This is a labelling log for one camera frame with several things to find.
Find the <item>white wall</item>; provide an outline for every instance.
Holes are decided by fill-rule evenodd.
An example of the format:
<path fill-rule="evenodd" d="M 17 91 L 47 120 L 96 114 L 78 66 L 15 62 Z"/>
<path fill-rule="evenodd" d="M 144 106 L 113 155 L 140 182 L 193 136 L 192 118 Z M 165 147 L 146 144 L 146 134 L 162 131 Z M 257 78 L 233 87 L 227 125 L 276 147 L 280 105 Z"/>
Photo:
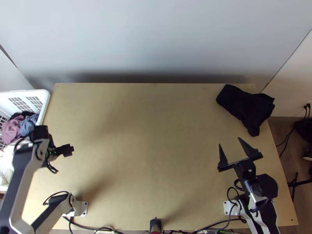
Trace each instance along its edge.
<path fill-rule="evenodd" d="M 33 87 L 0 50 L 0 92 L 21 89 L 33 89 Z"/>
<path fill-rule="evenodd" d="M 311 8 L 306 0 L 1 1 L 0 44 L 48 89 L 103 74 L 176 73 L 261 90 L 312 27 Z"/>
<path fill-rule="evenodd" d="M 304 116 L 312 105 L 312 31 L 263 91 L 275 98 L 273 116 Z"/>

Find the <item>pink cloth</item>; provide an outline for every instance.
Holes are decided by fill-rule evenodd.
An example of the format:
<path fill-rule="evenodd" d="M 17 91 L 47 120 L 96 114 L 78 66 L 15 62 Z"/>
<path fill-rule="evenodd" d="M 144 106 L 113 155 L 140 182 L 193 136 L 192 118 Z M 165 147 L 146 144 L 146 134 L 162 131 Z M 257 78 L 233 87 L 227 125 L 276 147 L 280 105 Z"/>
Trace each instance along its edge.
<path fill-rule="evenodd" d="M 21 137 L 19 124 L 24 119 L 24 116 L 19 115 L 9 122 L 2 124 L 2 140 L 5 144 L 9 145 Z"/>

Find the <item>tabletop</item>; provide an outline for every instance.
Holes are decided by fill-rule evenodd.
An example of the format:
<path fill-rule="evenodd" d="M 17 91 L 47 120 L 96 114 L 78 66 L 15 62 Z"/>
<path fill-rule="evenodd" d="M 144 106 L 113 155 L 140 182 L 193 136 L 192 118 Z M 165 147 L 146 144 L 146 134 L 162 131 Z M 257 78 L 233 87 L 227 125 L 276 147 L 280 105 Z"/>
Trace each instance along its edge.
<path fill-rule="evenodd" d="M 218 145 L 230 162 L 246 157 L 238 137 L 258 148 L 257 174 L 278 184 L 278 226 L 298 220 L 275 143 L 265 121 L 251 137 L 241 121 L 219 106 L 224 84 L 57 83 L 44 119 L 56 146 L 71 157 L 34 174 L 23 218 L 32 223 L 49 195 L 66 190 L 89 202 L 75 222 L 147 230 L 154 217 L 165 230 L 194 230 L 225 220 L 223 200 L 237 178 L 219 173 Z M 252 93 L 253 85 L 236 85 Z M 245 228 L 240 221 L 229 228 Z M 60 219 L 54 228 L 67 229 Z"/>

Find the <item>white cloth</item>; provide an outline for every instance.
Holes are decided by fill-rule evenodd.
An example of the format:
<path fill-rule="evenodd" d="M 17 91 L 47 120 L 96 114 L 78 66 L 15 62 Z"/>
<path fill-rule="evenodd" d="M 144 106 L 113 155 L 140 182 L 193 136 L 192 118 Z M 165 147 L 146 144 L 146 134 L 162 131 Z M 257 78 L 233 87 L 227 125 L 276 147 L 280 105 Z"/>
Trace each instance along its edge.
<path fill-rule="evenodd" d="M 14 154 L 14 147 L 18 141 L 15 141 L 9 145 L 7 145 L 3 150 L 0 151 L 0 181 L 1 186 L 7 186 L 9 185 L 12 174 L 14 171 L 12 161 L 13 161 L 13 154 Z M 19 149 L 22 145 L 29 144 L 29 138 L 25 138 L 22 140 L 18 146 L 17 149 Z"/>

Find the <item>laundry basket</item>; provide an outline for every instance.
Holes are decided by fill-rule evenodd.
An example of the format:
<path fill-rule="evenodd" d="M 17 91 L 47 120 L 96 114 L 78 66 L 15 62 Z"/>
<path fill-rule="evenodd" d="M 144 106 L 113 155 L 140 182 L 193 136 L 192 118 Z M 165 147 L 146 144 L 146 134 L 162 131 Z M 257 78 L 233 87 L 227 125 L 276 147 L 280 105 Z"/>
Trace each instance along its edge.
<path fill-rule="evenodd" d="M 15 112 L 40 113 L 36 125 L 43 122 L 50 93 L 45 89 L 0 92 L 0 150 L 6 145 L 2 141 L 2 123 L 7 122 Z"/>

